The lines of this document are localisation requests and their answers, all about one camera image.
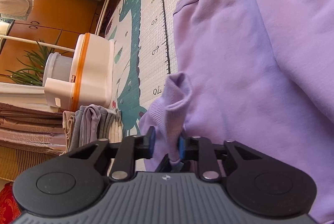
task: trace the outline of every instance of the beige bag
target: beige bag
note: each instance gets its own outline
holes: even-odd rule
[[[28,0],[0,0],[0,12],[15,16],[26,15],[29,9]]]

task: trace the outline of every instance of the cabinet door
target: cabinet door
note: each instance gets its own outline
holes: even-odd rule
[[[95,0],[34,0],[27,21],[17,23],[87,33],[97,6]]]
[[[41,39],[44,40],[46,43],[54,44],[59,33],[59,29],[15,23],[9,35],[13,37],[37,41]],[[58,41],[58,45],[75,49],[79,35],[79,33],[62,31],[61,37]],[[20,41],[6,40],[3,50],[0,54],[0,82],[13,83],[9,78],[3,76],[3,74],[10,74],[6,70],[17,71],[25,67],[16,58],[18,58],[25,64],[30,64],[29,59],[27,57],[24,57],[24,55],[26,55],[25,51],[31,50],[37,51],[38,46]],[[57,49],[55,51],[59,53],[64,52]],[[68,57],[73,57],[73,53],[70,52],[64,55]]]

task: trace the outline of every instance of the gray textured gripper base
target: gray textured gripper base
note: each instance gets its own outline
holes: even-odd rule
[[[43,218],[22,214],[14,224],[314,224],[307,215],[286,220],[254,216],[232,203],[219,184],[194,173],[138,172],[111,185],[91,208],[76,215]]]

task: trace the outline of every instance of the orange rubber band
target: orange rubber band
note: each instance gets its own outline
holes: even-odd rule
[[[78,107],[78,104],[79,104],[82,73],[84,71],[84,64],[85,64],[85,60],[86,60],[90,35],[91,35],[90,33],[85,34],[85,37],[83,38],[83,43],[82,43],[82,46],[81,46],[81,53],[80,53],[80,57],[79,57],[78,67],[76,69],[76,78],[75,78],[74,92],[73,92],[73,97],[72,97],[71,111],[73,111],[73,112],[75,112],[77,110],[77,107]]]

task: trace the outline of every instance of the green leaves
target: green leaves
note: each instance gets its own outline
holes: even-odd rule
[[[57,45],[59,38],[61,36],[62,29],[56,39],[54,45]],[[32,85],[32,86],[42,86],[43,85],[43,74],[46,65],[46,61],[51,53],[54,53],[55,48],[48,48],[45,46],[41,46],[39,42],[44,42],[39,39],[37,42],[39,50],[30,52],[25,51],[27,57],[29,59],[30,64],[23,63],[21,60],[16,58],[22,65],[26,66],[26,68],[22,68],[18,71],[6,70],[11,73],[10,76],[5,75],[10,78],[17,84],[21,85]]]

